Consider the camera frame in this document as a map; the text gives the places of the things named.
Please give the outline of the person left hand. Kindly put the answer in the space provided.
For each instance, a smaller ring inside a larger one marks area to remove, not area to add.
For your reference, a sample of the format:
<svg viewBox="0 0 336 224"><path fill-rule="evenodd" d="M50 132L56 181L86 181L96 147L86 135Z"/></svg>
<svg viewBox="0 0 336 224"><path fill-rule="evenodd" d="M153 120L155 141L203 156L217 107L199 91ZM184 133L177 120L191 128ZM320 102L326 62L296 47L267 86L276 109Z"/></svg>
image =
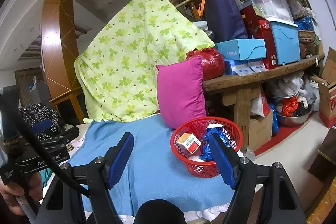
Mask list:
<svg viewBox="0 0 336 224"><path fill-rule="evenodd" d="M29 195L35 201L39 202L43 198L42 178L39 173L31 176L29 182ZM9 182L7 185L1 181L1 195L9 209L16 215L24 216L16 197L24 196L25 191L16 182Z"/></svg>

